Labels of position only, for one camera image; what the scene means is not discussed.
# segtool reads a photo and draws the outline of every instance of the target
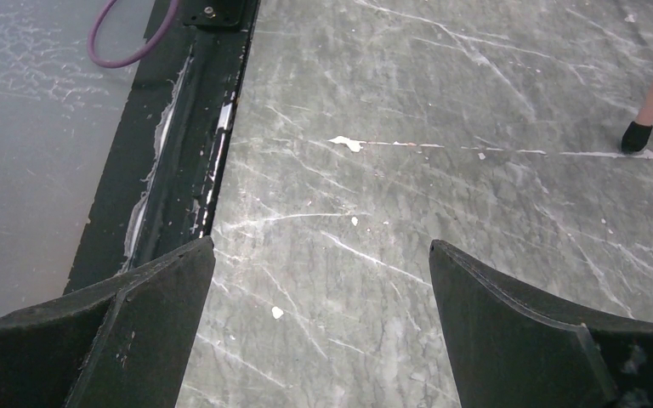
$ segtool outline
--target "purple cable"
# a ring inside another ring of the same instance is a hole
[[[104,21],[106,15],[109,14],[109,10],[111,10],[111,8],[114,6],[114,4],[116,4],[117,1],[118,0],[109,0],[109,2],[104,6],[104,8],[101,9],[101,11],[99,12],[99,15],[96,17],[96,22],[94,22],[94,26],[91,27],[91,30],[88,32],[88,40],[87,40],[88,57],[96,65],[103,66],[104,68],[123,68],[124,66],[131,65],[134,62],[144,58],[162,40],[164,34],[167,33],[168,27],[171,25],[174,18],[176,17],[176,11],[179,8],[179,0],[171,0],[171,2],[169,3],[167,15],[164,16],[164,21],[162,22],[162,25],[159,26],[159,29],[156,30],[154,36],[150,38],[148,42],[146,42],[144,47],[142,47],[139,51],[134,53],[132,56],[127,57],[125,59],[119,59],[116,61],[107,61],[105,59],[99,58],[99,56],[96,55],[96,46],[95,46],[96,33],[99,32],[99,27],[101,26],[101,23]]]

